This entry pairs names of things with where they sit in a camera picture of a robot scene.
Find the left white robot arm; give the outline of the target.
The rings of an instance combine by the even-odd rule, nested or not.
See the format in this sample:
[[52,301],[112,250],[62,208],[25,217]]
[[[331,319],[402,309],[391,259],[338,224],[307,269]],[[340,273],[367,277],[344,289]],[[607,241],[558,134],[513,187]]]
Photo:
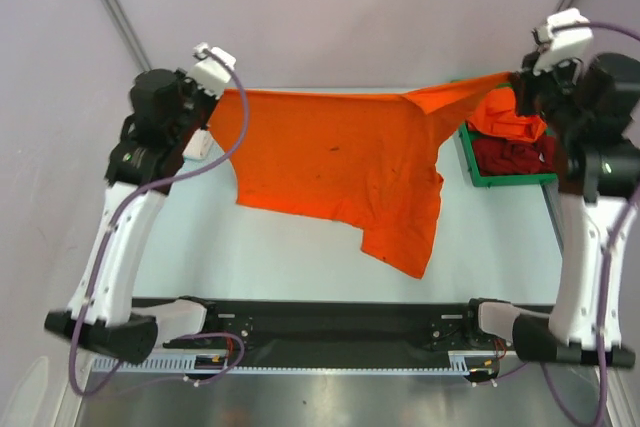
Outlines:
[[205,132],[231,78],[206,62],[135,77],[131,113],[109,155],[101,220],[84,274],[67,306],[44,321],[48,333],[69,342],[72,355],[85,350],[136,365],[181,337],[202,347],[219,339],[220,321],[197,298],[141,309],[132,302],[152,227],[172,185],[185,177],[184,151]]

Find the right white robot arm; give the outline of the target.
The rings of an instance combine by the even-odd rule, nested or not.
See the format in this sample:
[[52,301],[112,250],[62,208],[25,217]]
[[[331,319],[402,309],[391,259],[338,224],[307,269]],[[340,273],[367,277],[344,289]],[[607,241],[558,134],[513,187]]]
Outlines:
[[509,81],[520,115],[537,115],[555,140],[562,267],[549,313],[473,299],[463,340],[484,348],[508,341],[519,359],[540,364],[631,369],[635,352],[619,326],[627,235],[638,216],[639,149],[625,135],[639,104],[639,62],[619,53],[588,65],[569,57],[547,67],[532,52]]

